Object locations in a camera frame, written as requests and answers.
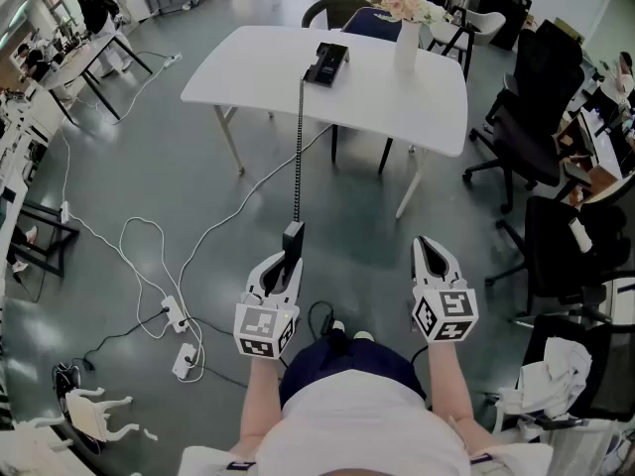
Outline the dark round-back chair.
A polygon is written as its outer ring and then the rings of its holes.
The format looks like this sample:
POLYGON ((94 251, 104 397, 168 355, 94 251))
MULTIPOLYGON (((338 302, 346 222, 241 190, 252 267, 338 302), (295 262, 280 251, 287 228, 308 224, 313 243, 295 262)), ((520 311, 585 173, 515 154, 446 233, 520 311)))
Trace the dark round-back chair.
POLYGON ((301 26, 308 28, 318 14, 325 12, 327 28, 342 29, 359 9, 371 6, 367 0, 319 0, 305 12, 301 26))

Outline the black telephone handset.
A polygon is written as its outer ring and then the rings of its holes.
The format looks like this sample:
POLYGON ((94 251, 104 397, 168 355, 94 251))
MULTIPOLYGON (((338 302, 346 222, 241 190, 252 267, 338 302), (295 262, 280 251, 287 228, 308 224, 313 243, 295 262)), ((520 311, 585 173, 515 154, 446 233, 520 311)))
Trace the black telephone handset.
POLYGON ((283 233, 284 266, 293 269, 302 256, 305 223, 292 221, 283 233))

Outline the white vase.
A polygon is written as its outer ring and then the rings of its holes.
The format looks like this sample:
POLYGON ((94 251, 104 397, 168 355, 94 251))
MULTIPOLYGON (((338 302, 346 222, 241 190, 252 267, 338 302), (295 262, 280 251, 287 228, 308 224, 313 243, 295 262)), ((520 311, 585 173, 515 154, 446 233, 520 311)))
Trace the white vase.
POLYGON ((420 44, 421 24, 408 20, 401 21, 401 30, 397 38, 393 65, 402 73, 414 70, 420 44))

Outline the white ornate stool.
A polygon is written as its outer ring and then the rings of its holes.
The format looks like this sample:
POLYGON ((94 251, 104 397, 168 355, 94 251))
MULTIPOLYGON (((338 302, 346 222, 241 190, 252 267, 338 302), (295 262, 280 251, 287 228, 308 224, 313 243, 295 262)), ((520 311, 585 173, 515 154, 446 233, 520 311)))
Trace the white ornate stool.
POLYGON ((121 440, 127 433, 139 431, 138 423, 128 423, 117 431, 110 431, 107 421, 110 414, 108 410, 116 407, 130 405, 132 397, 121 400, 93 402, 90 397, 100 397, 104 394, 103 388, 94 391, 85 389, 73 389, 64 396, 65 405, 70 416, 70 422, 75 429, 100 442, 113 442, 121 440))

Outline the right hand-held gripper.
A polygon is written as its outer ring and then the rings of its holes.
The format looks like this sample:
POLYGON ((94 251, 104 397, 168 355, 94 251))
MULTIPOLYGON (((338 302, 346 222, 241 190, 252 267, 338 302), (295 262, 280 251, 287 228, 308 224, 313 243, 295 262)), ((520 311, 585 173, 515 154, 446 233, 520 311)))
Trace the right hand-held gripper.
POLYGON ((456 257, 439 242, 418 236, 412 244, 412 267, 412 318, 426 341, 464 340, 479 312, 475 290, 467 286, 456 257))

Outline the black mesh chair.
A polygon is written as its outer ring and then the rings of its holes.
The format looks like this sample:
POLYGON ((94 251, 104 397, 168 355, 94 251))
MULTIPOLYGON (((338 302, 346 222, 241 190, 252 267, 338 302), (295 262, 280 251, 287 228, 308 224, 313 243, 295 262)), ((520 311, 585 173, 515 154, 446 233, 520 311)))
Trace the black mesh chair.
POLYGON ((534 319, 523 365, 542 358, 549 337, 578 342, 591 355, 584 391, 568 412, 557 418, 548 418, 543 412, 505 415, 495 407, 496 433, 514 419, 531 440, 547 431, 586 426, 593 420, 628 422, 635 417, 635 324, 602 323, 587 328, 562 317, 539 315, 534 319))

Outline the black office chair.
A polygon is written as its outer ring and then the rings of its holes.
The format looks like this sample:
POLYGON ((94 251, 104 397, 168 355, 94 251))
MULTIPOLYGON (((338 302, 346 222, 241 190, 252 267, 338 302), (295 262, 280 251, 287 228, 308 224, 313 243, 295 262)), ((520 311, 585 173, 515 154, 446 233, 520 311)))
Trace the black office chair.
POLYGON ((469 131, 468 139, 481 141, 495 158, 466 169, 462 179, 470 182, 475 172, 501 169, 506 190, 502 213, 513 209, 515 174, 527 182, 527 189, 538 183, 556 187, 566 178, 558 200, 579 185, 591 186, 586 171, 564 160, 566 153, 555 138, 561 118, 584 80, 580 61, 580 53, 557 48, 545 35, 523 30, 514 72, 506 76, 506 85, 490 110, 491 136, 476 128, 469 131))
POLYGON ((605 284, 635 279, 635 221, 615 202, 601 200, 572 207, 542 196, 527 200, 525 233, 506 220, 496 227, 510 236, 523 256, 520 265, 487 277, 491 287, 503 278, 528 273, 527 306, 533 299, 555 298, 562 305, 596 309, 606 299, 605 284))

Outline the black cabinet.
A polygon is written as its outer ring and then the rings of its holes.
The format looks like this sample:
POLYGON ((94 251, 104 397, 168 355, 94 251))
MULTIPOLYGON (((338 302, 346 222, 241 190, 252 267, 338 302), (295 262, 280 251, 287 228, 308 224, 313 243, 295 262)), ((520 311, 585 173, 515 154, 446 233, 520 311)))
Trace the black cabinet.
POLYGON ((470 0, 471 11, 486 14, 498 12, 506 22, 492 40, 500 49, 511 51, 529 14, 532 0, 470 0))

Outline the person's right forearm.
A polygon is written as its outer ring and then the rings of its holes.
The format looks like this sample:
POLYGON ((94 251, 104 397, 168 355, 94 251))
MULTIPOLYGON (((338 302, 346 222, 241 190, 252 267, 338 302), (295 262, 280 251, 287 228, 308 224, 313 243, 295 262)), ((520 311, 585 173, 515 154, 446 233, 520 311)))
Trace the person's right forearm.
POLYGON ((428 353, 433 413, 459 433, 469 454, 495 446, 496 439, 474 418, 454 344, 432 343, 428 353))

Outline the person's navy shorts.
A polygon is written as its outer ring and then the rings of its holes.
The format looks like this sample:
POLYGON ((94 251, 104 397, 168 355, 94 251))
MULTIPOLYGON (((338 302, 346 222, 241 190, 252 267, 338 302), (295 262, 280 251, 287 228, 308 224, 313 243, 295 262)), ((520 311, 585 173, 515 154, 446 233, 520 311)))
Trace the person's navy shorts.
POLYGON ((333 328, 303 349, 289 365, 279 387, 281 406, 308 385, 349 370, 391 379, 422 399, 427 397, 410 361, 377 342, 349 339, 342 329, 333 328))

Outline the person's left forearm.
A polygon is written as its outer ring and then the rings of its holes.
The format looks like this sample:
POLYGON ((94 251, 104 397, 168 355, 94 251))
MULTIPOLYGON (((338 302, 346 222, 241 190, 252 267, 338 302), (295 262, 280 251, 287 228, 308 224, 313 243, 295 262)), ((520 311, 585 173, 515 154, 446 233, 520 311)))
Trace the person's left forearm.
POLYGON ((244 457, 250 456, 281 419, 276 362, 252 358, 241 416, 239 441, 232 451, 244 457))

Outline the white crumpled cloth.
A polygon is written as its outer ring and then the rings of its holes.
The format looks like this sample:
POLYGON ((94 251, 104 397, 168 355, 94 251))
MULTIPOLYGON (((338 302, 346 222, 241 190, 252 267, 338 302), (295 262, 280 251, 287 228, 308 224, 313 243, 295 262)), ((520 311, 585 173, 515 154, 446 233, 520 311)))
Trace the white crumpled cloth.
POLYGON ((586 387, 592 358, 575 341, 549 337, 537 362, 523 365, 515 389, 500 388, 495 407, 505 415, 565 415, 586 387))

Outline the person's white shirt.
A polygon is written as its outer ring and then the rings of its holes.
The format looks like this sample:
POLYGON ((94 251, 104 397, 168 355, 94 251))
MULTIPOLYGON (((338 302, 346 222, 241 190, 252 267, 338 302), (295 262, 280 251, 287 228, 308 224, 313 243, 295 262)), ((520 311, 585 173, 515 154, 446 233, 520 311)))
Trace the person's white shirt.
POLYGON ((192 446, 178 476, 324 476, 344 469, 388 476, 547 476, 543 443, 488 447, 474 455, 453 423, 388 378, 355 370, 293 395, 254 454, 192 446))

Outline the wooden desk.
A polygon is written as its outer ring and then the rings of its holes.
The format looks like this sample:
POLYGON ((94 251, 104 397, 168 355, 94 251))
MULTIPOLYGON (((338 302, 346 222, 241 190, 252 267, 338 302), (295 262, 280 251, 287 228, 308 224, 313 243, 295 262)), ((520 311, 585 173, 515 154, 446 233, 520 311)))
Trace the wooden desk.
POLYGON ((569 204, 602 198, 626 183, 609 131, 595 111, 577 111, 562 124, 556 141, 563 161, 584 170, 590 178, 590 185, 578 185, 568 195, 569 204))

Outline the blue chair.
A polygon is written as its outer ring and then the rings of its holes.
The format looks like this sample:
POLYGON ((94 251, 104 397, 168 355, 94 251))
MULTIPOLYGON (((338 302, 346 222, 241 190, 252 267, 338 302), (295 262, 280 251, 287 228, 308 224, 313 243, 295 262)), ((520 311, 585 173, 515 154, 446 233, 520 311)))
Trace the blue chair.
POLYGON ((388 21, 388 18, 391 18, 388 11, 375 7, 360 8, 341 31, 396 43, 401 32, 401 23, 388 21))

